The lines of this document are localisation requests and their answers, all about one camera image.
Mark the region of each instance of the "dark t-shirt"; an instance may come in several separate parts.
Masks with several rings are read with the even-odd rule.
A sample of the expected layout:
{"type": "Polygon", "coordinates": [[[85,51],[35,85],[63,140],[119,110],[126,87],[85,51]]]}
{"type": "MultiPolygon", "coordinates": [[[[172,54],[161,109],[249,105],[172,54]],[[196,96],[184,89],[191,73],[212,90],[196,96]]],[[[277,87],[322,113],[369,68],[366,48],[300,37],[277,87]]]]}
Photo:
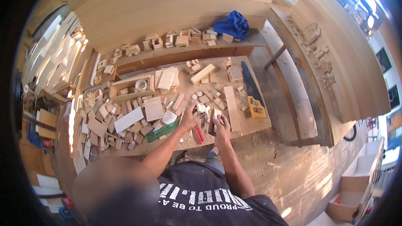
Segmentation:
{"type": "Polygon", "coordinates": [[[148,225],[288,225],[269,197],[237,197],[202,163],[169,167],[158,181],[160,198],[148,225]]]}

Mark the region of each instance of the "window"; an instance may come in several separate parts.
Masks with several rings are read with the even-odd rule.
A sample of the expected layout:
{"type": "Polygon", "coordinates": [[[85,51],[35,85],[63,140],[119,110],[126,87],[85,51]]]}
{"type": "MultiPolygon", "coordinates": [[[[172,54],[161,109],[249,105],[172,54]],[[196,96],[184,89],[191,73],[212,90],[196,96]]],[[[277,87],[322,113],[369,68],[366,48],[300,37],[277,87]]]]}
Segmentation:
{"type": "Polygon", "coordinates": [[[377,59],[383,74],[391,68],[391,63],[389,62],[389,58],[384,47],[377,53],[377,59]]]}
{"type": "Polygon", "coordinates": [[[400,104],[400,102],[399,102],[398,89],[396,88],[396,85],[388,90],[388,95],[389,95],[389,102],[391,103],[391,109],[397,107],[400,104]]]}

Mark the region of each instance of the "man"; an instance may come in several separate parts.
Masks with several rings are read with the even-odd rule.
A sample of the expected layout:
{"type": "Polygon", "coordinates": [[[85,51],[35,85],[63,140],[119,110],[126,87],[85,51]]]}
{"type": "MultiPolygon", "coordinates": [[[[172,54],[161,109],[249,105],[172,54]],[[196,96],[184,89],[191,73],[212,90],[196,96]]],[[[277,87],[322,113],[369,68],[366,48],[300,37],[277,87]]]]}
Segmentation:
{"type": "Polygon", "coordinates": [[[270,198],[255,194],[230,143],[230,125],[224,116],[211,118],[216,125],[215,147],[205,163],[189,161],[165,169],[179,140],[205,116],[194,116],[195,106],[183,113],[180,125],[142,162],[159,176],[161,193],[150,224],[288,225],[270,198]]]}

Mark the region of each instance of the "blue bag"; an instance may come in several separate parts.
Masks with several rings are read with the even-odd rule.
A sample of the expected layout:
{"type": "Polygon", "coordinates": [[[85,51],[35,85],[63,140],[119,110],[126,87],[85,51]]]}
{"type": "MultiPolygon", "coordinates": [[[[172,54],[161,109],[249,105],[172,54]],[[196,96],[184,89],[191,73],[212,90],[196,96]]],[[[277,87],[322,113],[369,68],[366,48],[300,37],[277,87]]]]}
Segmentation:
{"type": "Polygon", "coordinates": [[[215,32],[226,33],[241,40],[249,35],[249,30],[246,18],[237,11],[232,11],[227,18],[214,23],[215,32]]]}

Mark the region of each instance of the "tire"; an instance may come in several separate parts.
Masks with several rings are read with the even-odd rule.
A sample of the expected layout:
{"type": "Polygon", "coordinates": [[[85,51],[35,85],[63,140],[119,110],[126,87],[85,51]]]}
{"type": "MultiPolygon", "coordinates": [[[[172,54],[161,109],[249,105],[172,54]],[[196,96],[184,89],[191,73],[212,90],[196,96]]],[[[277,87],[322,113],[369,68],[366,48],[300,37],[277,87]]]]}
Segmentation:
{"type": "Polygon", "coordinates": [[[356,125],[353,125],[353,134],[350,136],[349,133],[350,133],[351,131],[352,131],[352,130],[350,130],[350,131],[348,132],[348,134],[345,135],[344,139],[345,139],[346,141],[352,141],[352,140],[354,140],[354,139],[356,138],[356,134],[357,134],[356,125]]]}

